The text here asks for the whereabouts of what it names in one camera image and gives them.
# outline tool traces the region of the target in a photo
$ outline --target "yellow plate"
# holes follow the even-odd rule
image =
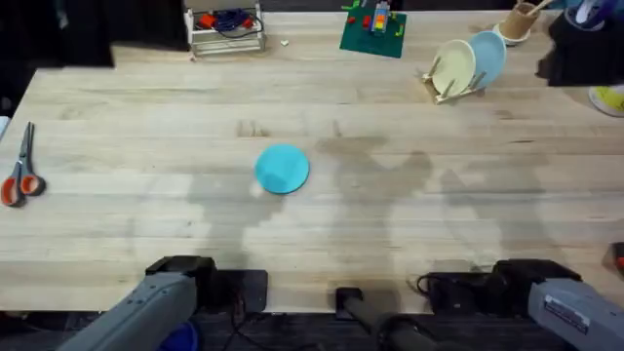
[[[451,40],[440,47],[436,54],[436,59],[440,58],[440,63],[433,73],[433,85],[438,92],[443,93],[449,83],[455,82],[448,91],[450,97],[463,92],[472,77],[475,75],[476,60],[475,52],[468,42],[463,40]]]

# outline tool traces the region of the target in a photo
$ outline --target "scissors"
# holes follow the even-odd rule
[[[26,195],[37,196],[46,189],[46,181],[32,171],[30,151],[35,125],[28,122],[21,141],[19,158],[13,173],[2,183],[2,203],[9,207],[21,207]]]

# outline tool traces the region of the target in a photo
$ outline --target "green lego baseplate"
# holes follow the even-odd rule
[[[374,9],[355,8],[349,11],[347,18],[355,18],[355,22],[344,24],[340,49],[359,53],[381,55],[399,59],[403,51],[403,37],[408,16],[396,14],[388,19],[385,33],[372,33],[368,28],[363,28],[365,16],[370,16],[373,22]]]

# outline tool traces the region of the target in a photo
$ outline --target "cup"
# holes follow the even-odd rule
[[[528,2],[516,4],[514,9],[507,16],[507,19],[500,24],[500,33],[509,39],[520,39],[524,37],[539,17],[539,11],[532,16],[527,15],[534,7],[535,5]]]

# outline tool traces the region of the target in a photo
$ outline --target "light blue plate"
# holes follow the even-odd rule
[[[507,48],[505,48],[503,38],[490,30],[475,34],[470,38],[469,43],[477,59],[475,76],[479,76],[483,71],[486,72],[486,76],[477,86],[478,89],[484,88],[502,72],[507,59]]]
[[[310,163],[303,151],[287,145],[267,147],[255,163],[255,178],[268,192],[288,194],[303,185]]]

